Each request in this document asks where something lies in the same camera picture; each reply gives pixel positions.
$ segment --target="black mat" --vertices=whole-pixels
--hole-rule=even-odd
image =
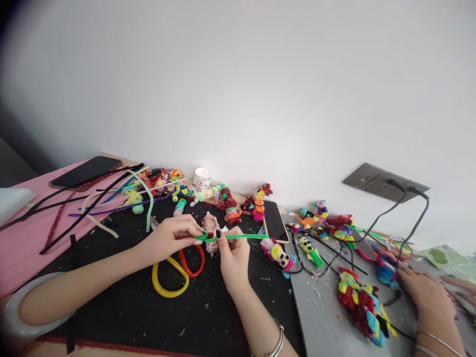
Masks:
[[[191,213],[199,224],[207,210],[217,216],[220,227],[225,224],[224,213],[215,206],[200,202],[190,207],[188,203],[184,213]],[[172,216],[174,208],[172,200],[158,201],[154,204],[153,215],[160,223]],[[131,248],[148,235],[145,214],[134,215],[131,210],[124,210],[111,214],[109,218],[104,224],[115,230],[119,238],[115,239],[101,229],[92,230],[77,243],[78,266]],[[239,226],[243,232],[258,233],[261,224],[242,215]],[[249,241],[261,251],[258,240]],[[190,269],[198,269],[199,255],[195,247],[185,249],[185,256]],[[68,270],[68,257],[69,250],[36,277]],[[180,262],[178,253],[173,258]],[[202,356],[249,356],[237,310],[220,273],[219,256],[210,258],[205,252],[205,259],[203,272],[196,279],[190,279],[188,289],[177,298],[167,299],[156,293],[151,282],[151,267],[112,285],[78,310],[76,338]],[[288,291],[290,281],[253,251],[250,252],[248,275],[270,314],[284,326],[294,349],[304,356],[294,295]],[[162,262],[159,264],[159,281],[166,289],[177,290],[182,286],[183,278],[168,262]],[[50,335],[65,337],[66,324]]]

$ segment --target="black smartphone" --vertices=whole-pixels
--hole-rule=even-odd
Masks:
[[[281,212],[276,202],[264,202],[264,231],[267,236],[274,238],[279,243],[287,244],[290,242],[286,226],[281,218]]]
[[[106,173],[116,169],[122,164],[119,159],[108,158],[106,156],[96,156],[77,168],[68,171],[60,177],[50,181],[48,185],[53,188],[70,187],[70,190],[76,190],[77,183],[90,179],[91,177]],[[88,190],[94,183],[84,185],[79,192]]]

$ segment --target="white wall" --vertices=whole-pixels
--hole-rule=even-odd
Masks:
[[[475,19],[473,0],[52,0],[13,27],[1,94],[55,165],[206,166],[361,227],[392,204],[341,183],[370,162],[431,187],[415,241],[469,253]],[[377,227],[406,236],[423,207]]]

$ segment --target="wall socket panel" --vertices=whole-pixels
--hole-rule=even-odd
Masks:
[[[415,187],[421,192],[425,192],[430,189],[428,186],[425,186],[421,183],[403,178],[369,163],[362,164],[357,170],[355,170],[344,181],[342,181],[342,183],[397,202],[400,198],[402,198],[403,193],[398,188],[387,183],[387,181],[390,179],[394,179],[405,189]],[[415,196],[417,196],[415,193],[407,192],[405,199],[401,203],[407,202]]]

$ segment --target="gray table surface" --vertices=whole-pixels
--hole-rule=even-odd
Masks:
[[[286,224],[297,220],[292,216],[283,216],[283,221]],[[311,242],[326,261],[329,262],[334,257],[335,253],[324,245],[312,239]],[[328,240],[326,243],[332,245],[335,250],[339,250],[339,243],[335,240]],[[360,246],[364,251],[367,249],[367,255],[371,256],[371,250],[366,244],[361,243]],[[295,255],[292,244],[287,244],[285,251],[288,254]],[[299,255],[304,260],[306,268],[316,270],[317,267],[305,258],[302,250],[300,250]],[[350,260],[350,254],[344,254],[344,256]],[[377,295],[381,302],[389,301],[395,296],[394,290],[378,281],[375,274],[375,263],[362,259],[358,254],[354,256],[354,263],[368,273],[368,276],[366,276],[357,271],[359,282],[377,286],[379,288]],[[427,271],[436,277],[440,274],[437,268],[425,260],[412,261],[410,265],[416,269]],[[350,268],[350,264],[341,258],[337,258],[332,266],[335,269],[339,266]],[[413,356],[415,351],[413,343],[401,334],[398,334],[398,338],[390,335],[390,338],[386,341],[387,348],[385,350],[375,346],[363,336],[350,321],[347,309],[341,306],[337,300],[339,280],[340,278],[332,270],[329,270],[325,276],[317,280],[312,279],[305,271],[291,275],[291,284],[296,299],[307,356]],[[385,311],[393,325],[408,335],[415,335],[417,320],[405,295],[393,305],[385,308]],[[472,323],[465,316],[462,316],[457,325],[466,351],[476,357],[476,333]]]

